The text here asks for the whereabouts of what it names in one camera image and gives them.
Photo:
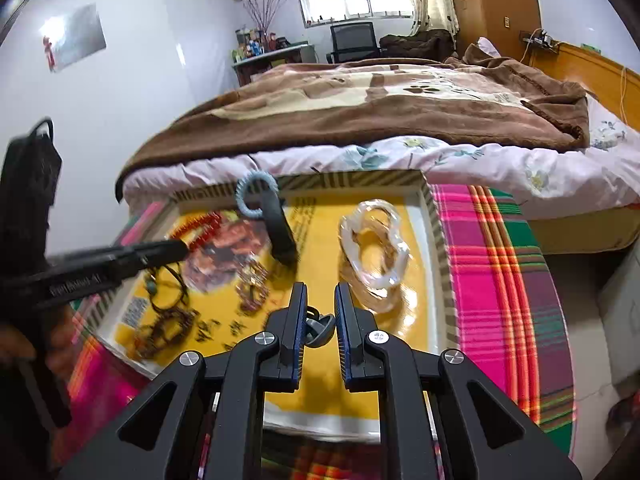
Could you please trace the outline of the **black cord teal bead tie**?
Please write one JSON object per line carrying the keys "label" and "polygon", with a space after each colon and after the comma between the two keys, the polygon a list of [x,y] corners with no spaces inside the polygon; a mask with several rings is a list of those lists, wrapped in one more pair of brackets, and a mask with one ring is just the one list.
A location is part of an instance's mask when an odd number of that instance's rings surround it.
{"label": "black cord teal bead tie", "polygon": [[143,283],[150,306],[156,314],[166,315],[189,307],[189,289],[179,263],[146,270]]}

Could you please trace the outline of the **red bead bracelet gold charms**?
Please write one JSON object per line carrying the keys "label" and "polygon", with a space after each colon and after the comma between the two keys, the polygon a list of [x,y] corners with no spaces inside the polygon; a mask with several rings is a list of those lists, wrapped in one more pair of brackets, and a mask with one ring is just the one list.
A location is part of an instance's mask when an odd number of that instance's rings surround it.
{"label": "red bead bracelet gold charms", "polygon": [[196,252],[211,240],[222,226],[222,215],[216,211],[186,220],[168,235],[168,240],[181,240],[189,252]]}

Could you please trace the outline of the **black cord pink bead tie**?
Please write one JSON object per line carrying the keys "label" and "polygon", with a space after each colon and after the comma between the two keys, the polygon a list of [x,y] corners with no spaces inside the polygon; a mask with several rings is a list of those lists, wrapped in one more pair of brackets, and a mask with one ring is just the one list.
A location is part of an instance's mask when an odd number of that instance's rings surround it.
{"label": "black cord pink bead tie", "polygon": [[304,344],[308,348],[325,346],[335,332],[335,316],[321,314],[316,308],[306,307]]}

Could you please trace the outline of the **yellow striped cardboard box tray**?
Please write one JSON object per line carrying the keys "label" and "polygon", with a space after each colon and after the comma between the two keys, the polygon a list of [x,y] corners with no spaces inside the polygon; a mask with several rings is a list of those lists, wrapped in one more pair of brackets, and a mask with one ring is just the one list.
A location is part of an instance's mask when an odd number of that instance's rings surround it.
{"label": "yellow striped cardboard box tray", "polygon": [[[198,317],[183,348],[212,356],[265,325],[267,315],[285,307],[296,282],[307,286],[309,303],[323,314],[334,309],[340,279],[338,222],[366,200],[386,200],[401,216],[401,235],[411,257],[401,286],[401,303],[376,318],[384,332],[410,347],[437,353],[449,347],[444,270],[447,260],[435,211],[427,206],[429,184],[416,170],[301,174],[279,181],[284,211],[298,252],[293,269],[270,255],[262,222],[240,215],[231,184],[191,188],[151,207],[130,243],[161,240],[186,220],[217,211],[218,235],[181,265],[190,305]],[[88,307],[87,322],[99,341],[138,373],[156,376],[177,356],[176,348],[144,360],[134,355],[134,335],[156,319],[142,278],[126,281]]]}

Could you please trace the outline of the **colourful plaid tablecloth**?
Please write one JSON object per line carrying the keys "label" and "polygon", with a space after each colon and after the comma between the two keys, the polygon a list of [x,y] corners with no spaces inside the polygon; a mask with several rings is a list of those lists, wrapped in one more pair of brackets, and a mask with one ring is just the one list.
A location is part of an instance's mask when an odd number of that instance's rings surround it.
{"label": "colourful plaid tablecloth", "polygon": [[[481,185],[431,184],[442,231],[449,347],[466,354],[568,458],[575,425],[572,357],[558,293],[514,198]],[[146,379],[93,336],[78,336],[74,420],[54,440],[65,465],[119,414]],[[324,442],[267,431],[265,479],[382,479],[379,444]]]}

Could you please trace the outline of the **cluttered desk shelf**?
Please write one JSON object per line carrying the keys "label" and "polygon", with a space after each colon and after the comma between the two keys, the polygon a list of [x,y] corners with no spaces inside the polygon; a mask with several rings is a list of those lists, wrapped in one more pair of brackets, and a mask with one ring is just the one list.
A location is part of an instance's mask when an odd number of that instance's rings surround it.
{"label": "cluttered desk shelf", "polygon": [[303,42],[292,46],[246,58],[232,64],[240,87],[246,86],[261,74],[282,64],[315,63],[316,50],[312,44]]}

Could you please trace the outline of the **dried branch bouquet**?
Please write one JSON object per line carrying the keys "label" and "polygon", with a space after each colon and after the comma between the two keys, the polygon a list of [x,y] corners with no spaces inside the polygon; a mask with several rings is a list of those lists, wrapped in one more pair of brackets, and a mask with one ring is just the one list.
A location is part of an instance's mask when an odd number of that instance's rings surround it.
{"label": "dried branch bouquet", "polygon": [[270,31],[271,24],[288,0],[243,0],[243,6],[256,28],[265,35]]}

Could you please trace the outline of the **brown fleece blanket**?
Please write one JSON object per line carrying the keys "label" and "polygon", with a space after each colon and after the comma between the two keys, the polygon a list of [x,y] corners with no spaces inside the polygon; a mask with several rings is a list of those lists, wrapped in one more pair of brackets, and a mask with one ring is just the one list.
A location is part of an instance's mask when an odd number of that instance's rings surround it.
{"label": "brown fleece blanket", "polygon": [[471,44],[462,58],[286,64],[177,118],[127,160],[137,170],[307,146],[431,136],[450,144],[588,148],[585,89]]}

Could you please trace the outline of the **black office chair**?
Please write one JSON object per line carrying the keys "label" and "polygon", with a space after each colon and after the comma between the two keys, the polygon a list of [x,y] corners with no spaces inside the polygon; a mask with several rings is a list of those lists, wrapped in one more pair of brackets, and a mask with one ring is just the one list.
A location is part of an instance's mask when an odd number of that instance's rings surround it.
{"label": "black office chair", "polygon": [[330,64],[356,62],[381,56],[372,22],[332,25],[330,32],[333,50],[326,55],[326,62]]}

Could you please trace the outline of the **pink floral bed sheet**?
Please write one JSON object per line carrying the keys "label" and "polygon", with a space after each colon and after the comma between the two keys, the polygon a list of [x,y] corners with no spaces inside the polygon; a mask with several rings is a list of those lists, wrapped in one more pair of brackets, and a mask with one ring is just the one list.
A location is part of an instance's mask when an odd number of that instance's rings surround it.
{"label": "pink floral bed sheet", "polygon": [[369,144],[287,148],[137,170],[122,192],[131,209],[188,188],[229,183],[255,170],[273,177],[337,171],[419,170],[431,184],[477,184],[511,194],[529,220],[639,209],[639,133],[588,101],[589,148],[559,153],[497,143],[448,144],[395,136]]}

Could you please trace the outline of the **wooden bed headboard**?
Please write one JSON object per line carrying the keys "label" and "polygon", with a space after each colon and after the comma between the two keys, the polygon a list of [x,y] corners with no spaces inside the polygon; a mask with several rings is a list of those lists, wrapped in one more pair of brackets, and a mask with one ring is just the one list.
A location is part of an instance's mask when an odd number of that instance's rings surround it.
{"label": "wooden bed headboard", "polygon": [[528,62],[554,79],[578,82],[609,112],[639,130],[640,79],[630,68],[565,42],[555,51],[536,48]]}

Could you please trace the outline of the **wooden wardrobe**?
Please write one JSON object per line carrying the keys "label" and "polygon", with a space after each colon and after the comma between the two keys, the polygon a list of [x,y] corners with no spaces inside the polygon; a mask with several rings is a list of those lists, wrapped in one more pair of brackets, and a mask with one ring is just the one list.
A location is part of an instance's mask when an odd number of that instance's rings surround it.
{"label": "wooden wardrobe", "polygon": [[454,0],[454,10],[459,54],[485,37],[501,54],[518,60],[525,51],[521,34],[541,28],[538,0]]}

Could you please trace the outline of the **silver wall poster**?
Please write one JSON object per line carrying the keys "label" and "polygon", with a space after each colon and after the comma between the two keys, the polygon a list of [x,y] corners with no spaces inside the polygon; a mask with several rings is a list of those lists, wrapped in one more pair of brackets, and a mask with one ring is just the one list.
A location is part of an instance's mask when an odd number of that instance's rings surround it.
{"label": "silver wall poster", "polygon": [[44,54],[52,73],[106,48],[106,40],[95,3],[73,12],[52,16],[39,29]]}

